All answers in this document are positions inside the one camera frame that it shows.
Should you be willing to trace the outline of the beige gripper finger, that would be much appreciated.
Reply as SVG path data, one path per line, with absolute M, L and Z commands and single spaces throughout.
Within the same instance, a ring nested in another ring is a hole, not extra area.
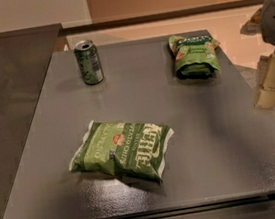
M 275 108 L 275 50 L 258 61 L 254 104 L 256 107 Z

